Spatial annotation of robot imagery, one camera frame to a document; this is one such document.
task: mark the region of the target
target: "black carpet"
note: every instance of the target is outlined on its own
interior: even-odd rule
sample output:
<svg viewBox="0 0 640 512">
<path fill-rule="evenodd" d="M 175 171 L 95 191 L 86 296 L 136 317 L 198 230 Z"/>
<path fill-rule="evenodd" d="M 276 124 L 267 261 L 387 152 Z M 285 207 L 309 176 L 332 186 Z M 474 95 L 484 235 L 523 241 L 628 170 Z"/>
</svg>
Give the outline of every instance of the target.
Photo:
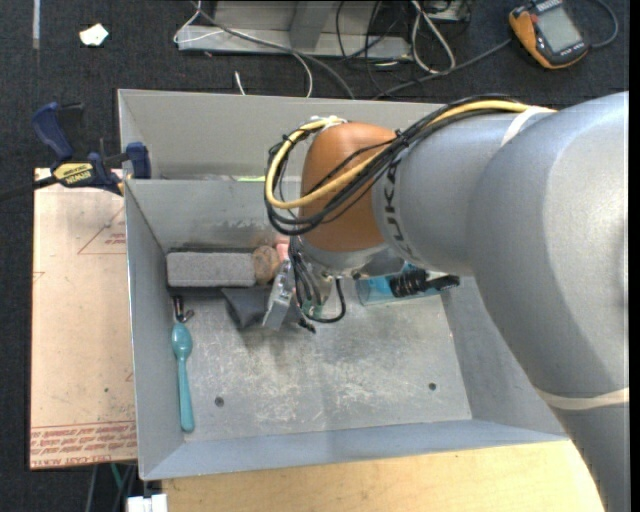
<svg viewBox="0 0 640 512">
<path fill-rule="evenodd" d="M 473 66 L 413 85 L 388 101 L 444 103 L 499 92 L 562 108 L 628 90 L 630 2 L 607 1 L 620 21 L 617 39 L 568 69 L 545 70 L 512 42 Z M 507 39 L 507 14 L 519 3 L 522 0 L 476 1 L 466 30 L 448 30 L 458 61 Z M 233 74 L 238 71 L 248 94 L 306 92 L 304 69 L 290 56 L 180 53 L 171 39 L 193 11 L 188 2 L 42 0 L 42 4 L 40 49 L 34 50 L 33 2 L 0 0 L 0 192 L 27 185 L 34 167 L 52 162 L 51 153 L 32 131 L 30 117 L 54 100 L 83 102 L 87 139 L 97 144 L 103 137 L 107 153 L 114 153 L 119 149 L 118 88 L 237 93 Z M 573 4 L 581 9 L 576 16 L 592 39 L 605 39 L 612 28 L 606 11 L 593 0 Z M 111 37 L 102 48 L 86 48 L 78 32 L 97 22 Z M 335 59 L 326 62 L 357 98 L 371 98 L 398 83 L 392 73 L 373 72 L 375 85 L 361 66 Z M 317 65 L 312 69 L 314 96 L 346 97 L 334 78 Z M 407 70 L 401 73 L 409 76 Z M 30 472 L 27 465 L 32 223 L 31 196 L 0 203 L 0 510 L 83 510 L 92 468 Z M 109 470 L 101 467 L 95 510 L 111 510 L 114 494 Z"/>
</svg>

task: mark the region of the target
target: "gray robot arm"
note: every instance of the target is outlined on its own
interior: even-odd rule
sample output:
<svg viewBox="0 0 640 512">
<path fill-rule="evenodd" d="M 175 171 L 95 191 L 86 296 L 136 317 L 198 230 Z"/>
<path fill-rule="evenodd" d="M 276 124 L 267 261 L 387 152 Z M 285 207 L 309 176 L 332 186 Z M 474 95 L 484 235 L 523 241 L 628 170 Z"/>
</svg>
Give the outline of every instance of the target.
<svg viewBox="0 0 640 512">
<path fill-rule="evenodd" d="M 339 222 L 292 239 L 323 300 L 332 277 L 372 263 L 474 276 L 616 512 L 630 510 L 628 106 L 620 93 L 457 120 L 409 145 Z M 303 195 L 355 149 L 393 136 L 357 123 L 320 133 Z"/>
</svg>

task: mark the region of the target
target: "gray bin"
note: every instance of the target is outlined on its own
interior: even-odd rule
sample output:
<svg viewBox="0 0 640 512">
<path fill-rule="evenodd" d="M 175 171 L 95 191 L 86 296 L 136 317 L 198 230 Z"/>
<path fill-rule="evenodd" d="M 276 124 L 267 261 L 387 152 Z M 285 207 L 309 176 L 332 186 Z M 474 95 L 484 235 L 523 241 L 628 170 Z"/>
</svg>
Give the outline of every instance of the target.
<svg viewBox="0 0 640 512">
<path fill-rule="evenodd" d="M 150 91 L 119 103 L 123 148 L 143 142 L 153 169 L 125 192 L 141 478 L 563 439 L 472 280 L 446 308 L 440 296 L 365 307 L 348 283 L 347 316 L 316 335 L 238 331 L 221 296 L 186 295 L 196 428 L 182 432 L 167 253 L 273 243 L 262 183 L 238 177 L 262 174 L 269 147 L 310 116 L 404 128 L 436 106 Z"/>
</svg>

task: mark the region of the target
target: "yellow cable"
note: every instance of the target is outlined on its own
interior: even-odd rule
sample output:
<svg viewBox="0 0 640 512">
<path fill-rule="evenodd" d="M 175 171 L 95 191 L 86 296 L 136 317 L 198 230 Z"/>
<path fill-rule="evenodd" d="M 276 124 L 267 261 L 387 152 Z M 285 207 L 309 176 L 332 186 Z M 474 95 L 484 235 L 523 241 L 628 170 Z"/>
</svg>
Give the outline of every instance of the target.
<svg viewBox="0 0 640 512">
<path fill-rule="evenodd" d="M 467 103 L 465 105 L 454 107 L 451 110 L 447 110 L 446 112 L 444 112 L 443 114 L 435 118 L 433 121 L 431 121 L 431 123 L 429 123 L 427 126 L 430 126 L 433 123 L 442 121 L 443 119 L 446 119 L 448 117 L 461 114 L 464 112 L 471 112 L 474 110 L 483 110 L 483 109 L 496 110 L 497 109 L 497 110 L 504 110 L 507 112 L 521 113 L 529 108 L 531 108 L 530 105 L 525 105 L 523 103 L 512 103 L 510 101 L 504 101 L 504 100 L 476 101 L 474 103 Z M 340 187 L 340 185 L 346 184 L 349 181 L 351 181 L 358 174 L 360 174 L 365 169 L 365 167 L 367 167 L 367 165 L 371 163 L 371 161 L 378 155 L 378 153 L 383 151 L 381 149 L 380 151 L 376 152 L 375 155 L 367 158 L 365 161 L 349 169 L 347 172 L 345 172 L 338 178 L 330 181 L 326 185 L 323 185 L 319 189 L 314 190 L 313 192 L 305 196 L 302 196 L 298 199 L 294 199 L 293 201 L 279 201 L 278 199 L 276 199 L 273 195 L 273 180 L 275 177 L 276 169 L 280 165 L 280 162 L 282 161 L 284 156 L 289 152 L 289 148 L 293 147 L 293 142 L 299 139 L 300 136 L 302 136 L 305 133 L 305 131 L 322 128 L 324 126 L 327 126 L 330 123 L 334 123 L 336 120 L 337 118 L 332 116 L 330 118 L 313 121 L 311 123 L 307 123 L 301 126 L 296 131 L 294 131 L 291 135 L 289 135 L 289 140 L 286 140 L 282 145 L 282 147 L 280 148 L 280 150 L 276 153 L 276 156 L 274 157 L 271 163 L 271 166 L 269 167 L 269 171 L 267 172 L 267 178 L 265 180 L 265 193 L 266 193 L 267 201 L 269 201 L 269 203 L 272 206 L 274 206 L 275 208 L 283 209 L 283 210 L 289 210 L 292 208 L 299 208 L 300 206 L 306 206 L 312 201 L 315 201 L 316 199 L 324 197 L 327 194 L 335 191 L 337 187 Z"/>
</svg>

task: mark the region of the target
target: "cardboard sheet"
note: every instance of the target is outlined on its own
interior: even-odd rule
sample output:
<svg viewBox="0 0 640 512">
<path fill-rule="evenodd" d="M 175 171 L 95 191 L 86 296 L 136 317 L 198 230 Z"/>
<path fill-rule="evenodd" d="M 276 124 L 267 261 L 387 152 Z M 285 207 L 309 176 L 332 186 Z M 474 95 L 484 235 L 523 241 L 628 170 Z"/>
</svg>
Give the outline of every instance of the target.
<svg viewBox="0 0 640 512">
<path fill-rule="evenodd" d="M 35 194 L 30 467 L 137 457 L 124 200 Z"/>
</svg>

